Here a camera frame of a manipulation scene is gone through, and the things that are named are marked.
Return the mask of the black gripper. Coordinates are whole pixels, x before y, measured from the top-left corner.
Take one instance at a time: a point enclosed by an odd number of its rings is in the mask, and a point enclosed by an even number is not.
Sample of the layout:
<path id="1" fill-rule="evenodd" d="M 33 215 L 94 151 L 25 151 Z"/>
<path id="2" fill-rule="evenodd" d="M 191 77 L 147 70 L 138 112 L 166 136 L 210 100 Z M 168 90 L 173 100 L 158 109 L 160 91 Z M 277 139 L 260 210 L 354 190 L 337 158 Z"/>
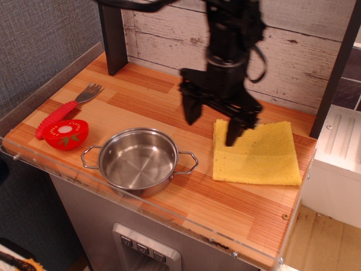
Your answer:
<path id="1" fill-rule="evenodd" d="M 212 61 L 206 71 L 183 68 L 180 84 L 186 121 L 192 125 L 202 114 L 204 104 L 232 118 L 228 124 L 226 146 L 231 147 L 257 121 L 262 106 L 246 90 L 248 58 L 239 62 Z"/>

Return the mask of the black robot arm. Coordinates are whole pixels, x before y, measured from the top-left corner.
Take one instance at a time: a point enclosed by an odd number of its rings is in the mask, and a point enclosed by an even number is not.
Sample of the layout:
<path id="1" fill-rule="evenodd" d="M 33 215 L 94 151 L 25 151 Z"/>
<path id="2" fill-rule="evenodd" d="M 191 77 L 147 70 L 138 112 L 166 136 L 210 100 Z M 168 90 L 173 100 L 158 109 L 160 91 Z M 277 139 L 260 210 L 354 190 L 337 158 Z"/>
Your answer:
<path id="1" fill-rule="evenodd" d="M 127 64 L 121 10 L 156 12 L 170 1 L 139 3 L 98 1 L 108 73 L 115 75 Z M 180 84 L 184 115 L 193 124 L 207 105 L 230 117 L 225 144 L 232 146 L 247 129 L 255 128 L 262 106 L 245 90 L 251 51 L 264 59 L 256 46 L 266 27 L 259 1 L 207 1 L 210 31 L 206 71 L 183 68 Z"/>

